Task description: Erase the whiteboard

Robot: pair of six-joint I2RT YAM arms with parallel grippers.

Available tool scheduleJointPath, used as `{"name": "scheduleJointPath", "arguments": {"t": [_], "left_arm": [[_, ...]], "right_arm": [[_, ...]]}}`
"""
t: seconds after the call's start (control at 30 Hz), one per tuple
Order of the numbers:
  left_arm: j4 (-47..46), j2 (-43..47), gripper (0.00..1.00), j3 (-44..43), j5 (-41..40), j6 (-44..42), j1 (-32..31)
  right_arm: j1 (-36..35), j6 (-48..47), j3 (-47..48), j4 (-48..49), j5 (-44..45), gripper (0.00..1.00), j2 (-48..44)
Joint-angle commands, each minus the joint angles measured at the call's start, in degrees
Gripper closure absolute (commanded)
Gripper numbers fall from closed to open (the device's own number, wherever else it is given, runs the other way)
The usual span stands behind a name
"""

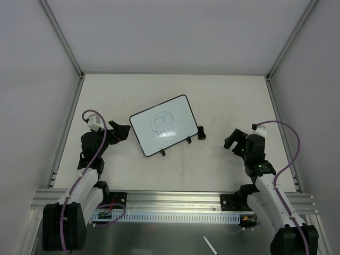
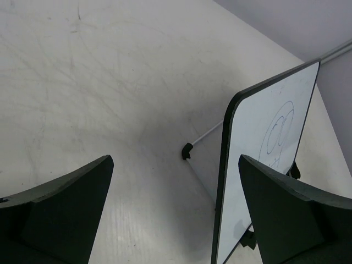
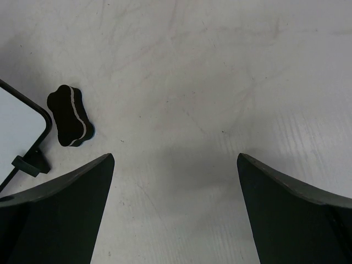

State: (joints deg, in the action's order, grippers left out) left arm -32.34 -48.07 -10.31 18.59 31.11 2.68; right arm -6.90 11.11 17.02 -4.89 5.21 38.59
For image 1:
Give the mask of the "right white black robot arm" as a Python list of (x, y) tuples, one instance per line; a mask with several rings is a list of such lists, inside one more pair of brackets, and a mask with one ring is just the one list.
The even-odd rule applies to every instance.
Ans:
[(278, 173), (265, 159), (266, 129), (254, 125), (246, 134), (235, 129), (224, 140), (224, 148), (241, 157), (251, 184), (240, 186), (221, 202), (222, 210), (250, 210), (269, 238), (271, 254), (317, 254), (319, 234), (296, 212), (277, 182)]

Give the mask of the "black whiteboard eraser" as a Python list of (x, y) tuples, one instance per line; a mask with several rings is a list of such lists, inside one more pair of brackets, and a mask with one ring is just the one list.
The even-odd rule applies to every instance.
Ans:
[(199, 126), (198, 127), (198, 133), (197, 133), (197, 136), (198, 136), (198, 140), (205, 140), (206, 139), (206, 134), (205, 134), (205, 131), (204, 131), (204, 127), (203, 126)]

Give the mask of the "black framed whiteboard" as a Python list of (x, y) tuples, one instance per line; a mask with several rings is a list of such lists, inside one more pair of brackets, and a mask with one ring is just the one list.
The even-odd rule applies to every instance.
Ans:
[(198, 133), (198, 125), (186, 95), (133, 114), (129, 121), (146, 157)]

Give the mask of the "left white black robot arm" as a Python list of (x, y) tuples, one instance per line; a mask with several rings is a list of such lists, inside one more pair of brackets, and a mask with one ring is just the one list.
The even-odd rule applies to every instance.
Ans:
[(87, 225), (97, 208), (119, 208), (125, 203), (112, 200), (107, 182), (101, 181), (105, 150), (128, 138), (130, 125), (109, 121), (106, 129), (98, 121), (86, 120), (89, 131), (80, 138), (81, 153), (71, 187), (55, 203), (45, 205), (42, 214), (42, 248), (45, 251), (81, 250), (87, 238)]

